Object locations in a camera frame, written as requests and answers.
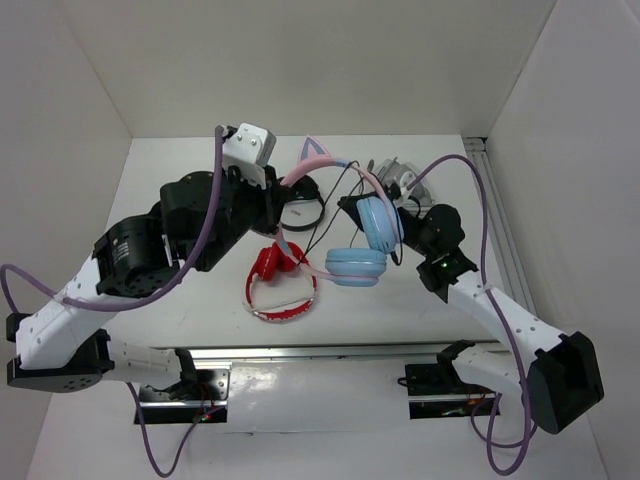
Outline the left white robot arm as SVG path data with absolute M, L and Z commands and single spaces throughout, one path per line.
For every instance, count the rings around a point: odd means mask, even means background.
M 8 385 L 74 393 L 112 380 L 176 399 L 193 394 L 202 379 L 188 350 L 131 345 L 104 326 L 126 304 L 168 290 L 181 268 L 210 271 L 248 231 L 273 233 L 292 190 L 273 168 L 265 174 L 260 187 L 236 167 L 193 172 L 163 185 L 149 212 L 115 223 L 42 309 L 7 317 L 6 337 L 16 346 Z

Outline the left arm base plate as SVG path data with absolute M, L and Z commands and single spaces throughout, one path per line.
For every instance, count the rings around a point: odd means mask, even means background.
M 138 390 L 147 425 L 223 424 L 228 417 L 231 365 L 213 363 L 197 370 L 197 381 L 175 395 L 144 386 Z

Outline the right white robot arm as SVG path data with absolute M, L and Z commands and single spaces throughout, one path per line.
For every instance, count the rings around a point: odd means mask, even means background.
M 476 384 L 529 403 L 530 419 L 558 434 L 604 397 L 593 342 L 566 334 L 484 280 L 461 251 L 465 237 L 458 211 L 437 204 L 424 216 L 398 212 L 403 243 L 424 258 L 416 270 L 424 287 L 475 319 L 510 354 L 500 357 L 471 341 L 439 356 L 436 379 L 448 392 Z

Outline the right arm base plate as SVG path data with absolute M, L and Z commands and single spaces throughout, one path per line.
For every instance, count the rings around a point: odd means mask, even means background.
M 489 415 L 495 393 L 478 385 L 450 380 L 438 364 L 407 364 L 396 380 L 408 395 L 411 420 L 469 417 L 475 408 Z

